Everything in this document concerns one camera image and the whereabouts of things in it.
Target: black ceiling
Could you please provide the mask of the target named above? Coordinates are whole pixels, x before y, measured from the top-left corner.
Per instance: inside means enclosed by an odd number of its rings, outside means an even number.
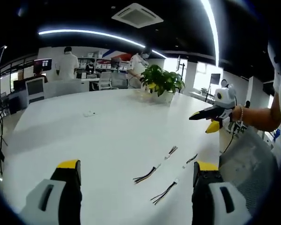
[[[111,19],[116,12],[134,2],[156,13],[164,22],[137,29]],[[239,6],[243,2],[240,0],[209,2],[218,29],[220,67],[238,76],[249,78],[254,75],[263,82],[272,80],[274,73],[267,55],[266,26],[256,19],[260,19],[258,1],[251,1],[247,8]],[[144,43],[160,52],[181,51],[189,61],[214,64],[214,59],[204,57],[214,57],[214,42],[200,0],[3,0],[0,1],[0,46],[8,46],[3,63],[36,53],[44,46],[98,46],[132,53],[138,50],[133,45],[94,35],[40,37],[37,34],[40,30],[61,28],[106,32]]]

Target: window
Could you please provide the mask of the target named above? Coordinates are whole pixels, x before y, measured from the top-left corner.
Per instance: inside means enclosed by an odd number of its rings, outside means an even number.
[[[185,81],[185,76],[186,76],[186,69],[187,69],[187,60],[185,59],[181,59],[180,60],[180,64],[184,63],[184,70],[183,70],[183,74],[182,74],[182,66],[179,66],[179,70],[176,71],[177,69],[177,58],[166,58],[164,60],[164,66],[163,69],[169,72],[175,72],[178,73],[180,75],[182,75],[182,80]]]
[[[270,95],[270,98],[268,100],[268,106],[267,106],[269,109],[272,107],[273,100],[274,100],[274,97]]]
[[[18,80],[18,73],[13,73],[10,75],[10,89],[11,91],[14,91],[14,81]]]
[[[211,74],[221,74],[220,83],[218,85],[217,84],[210,85]],[[210,85],[209,93],[214,95],[215,90],[221,88],[222,79],[223,79],[223,68],[216,67],[214,65],[210,65],[203,62],[198,62],[193,88],[197,90],[201,90],[201,88],[208,89]]]

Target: air conditioning vent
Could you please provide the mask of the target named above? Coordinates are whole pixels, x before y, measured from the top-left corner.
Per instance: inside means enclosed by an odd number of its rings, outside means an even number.
[[[133,3],[122,9],[112,19],[127,23],[136,28],[163,22],[163,19],[158,15],[137,3]]]

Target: green leaves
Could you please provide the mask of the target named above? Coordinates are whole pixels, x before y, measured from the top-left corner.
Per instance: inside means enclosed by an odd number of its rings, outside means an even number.
[[[158,96],[165,91],[175,93],[176,90],[181,90],[185,86],[180,74],[162,70],[158,65],[149,66],[142,75],[144,75],[143,85],[157,92]]]

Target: light fixture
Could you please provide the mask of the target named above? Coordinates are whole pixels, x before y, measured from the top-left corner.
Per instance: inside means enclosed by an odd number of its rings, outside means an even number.
[[[214,14],[211,9],[211,5],[208,0],[201,0],[204,9],[207,13],[209,23],[211,26],[211,31],[214,36],[214,51],[215,51],[215,66],[219,67],[219,38],[217,34],[217,29],[216,29],[216,24],[215,24],[215,19],[214,19]]]
[[[52,33],[69,33],[69,32],[76,32],[76,33],[88,33],[88,34],[97,34],[97,35],[102,35],[102,36],[106,36],[106,37],[110,37],[110,38],[115,38],[115,39],[118,39],[118,40],[122,40],[122,41],[126,41],[128,43],[131,43],[131,44],[134,44],[134,45],[137,45],[141,48],[145,48],[144,45],[140,44],[140,43],[137,43],[135,41],[132,41],[132,40],[129,40],[129,39],[126,39],[126,38],[123,38],[123,37],[119,37],[119,36],[115,36],[115,35],[112,35],[112,34],[106,34],[106,33],[102,33],[102,32],[97,32],[97,31],[91,31],[91,30],[73,30],[73,29],[60,29],[60,30],[47,30],[47,31],[42,31],[42,32],[39,32],[38,34],[39,35],[44,35],[44,34],[52,34]],[[164,57],[165,59],[167,58],[166,56],[162,55],[161,53],[155,51],[155,50],[152,50],[153,53],[161,56],[161,57]]]

